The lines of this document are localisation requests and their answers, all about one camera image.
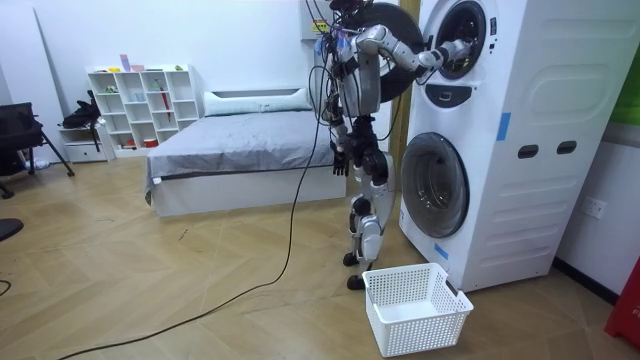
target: wall outlet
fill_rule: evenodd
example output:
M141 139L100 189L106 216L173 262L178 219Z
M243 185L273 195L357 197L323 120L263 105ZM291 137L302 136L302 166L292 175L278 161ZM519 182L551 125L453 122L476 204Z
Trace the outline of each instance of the wall outlet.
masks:
M585 196L582 203L582 212L596 219L602 218L607 203L592 197Z

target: gray bed sheet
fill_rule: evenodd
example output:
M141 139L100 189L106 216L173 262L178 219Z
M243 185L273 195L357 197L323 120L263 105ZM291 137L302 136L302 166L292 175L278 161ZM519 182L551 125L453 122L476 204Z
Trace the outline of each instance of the gray bed sheet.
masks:
M147 201L153 178L302 168L309 160L315 132L312 111L202 118L149 152ZM310 166L331 164L329 135L321 126Z

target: chair leg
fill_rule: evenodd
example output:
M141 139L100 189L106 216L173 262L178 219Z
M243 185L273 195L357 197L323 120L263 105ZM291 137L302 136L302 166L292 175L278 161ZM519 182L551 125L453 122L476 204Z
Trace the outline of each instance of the chair leg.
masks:
M31 165L31 169L29 169L29 175L33 175L36 173L35 166L33 165L33 148L29 148L29 165Z
M62 157L62 155L60 155L60 153L58 152L58 149L56 149L56 147L53 146L51 141L49 141L49 138L47 137L47 135L44 134L44 131L42 131L41 133L42 133L42 137L45 140L47 140L47 143L49 144L49 146L51 146L51 150L53 150L53 152L56 153L56 155L58 155L58 159L60 159L60 161L62 161L62 164L64 165L64 167L67 168L67 170L68 170L67 176L69 176L69 177L76 176L76 173L74 173L73 170L71 170L71 167L69 166L69 164L67 164L67 162L64 161L64 158Z
M9 191L9 189L7 189L7 187L4 186L4 184L1 181L0 181L0 190L4 192L4 194L2 194L3 199L10 199L13 197L13 195L15 195L12 191Z

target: black bag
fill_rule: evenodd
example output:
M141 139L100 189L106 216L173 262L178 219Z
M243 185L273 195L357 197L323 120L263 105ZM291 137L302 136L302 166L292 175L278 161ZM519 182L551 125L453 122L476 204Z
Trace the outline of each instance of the black bag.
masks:
M17 151L0 151L0 176L11 176L24 170Z
M85 128L89 125L89 129L91 131L91 136L93 137L93 142L96 144L96 149L100 152L100 146L98 146L98 139L96 138L95 128L96 122L100 117L100 110L98 109L98 105L96 104L96 98L93 96L93 91L87 91L89 97L91 98L91 104L87 104L85 101L78 100L78 105L80 108L76 110L73 114L64 118L62 122L62 126L65 129L77 129L77 128Z

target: drawer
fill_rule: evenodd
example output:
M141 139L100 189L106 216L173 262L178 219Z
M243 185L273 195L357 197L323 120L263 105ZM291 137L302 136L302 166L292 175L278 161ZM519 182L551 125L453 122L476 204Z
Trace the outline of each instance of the drawer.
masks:
M98 152L95 145L67 145L67 155L69 155L69 160L74 163L107 161L107 156L102 150L102 145L98 146L100 147L100 152Z

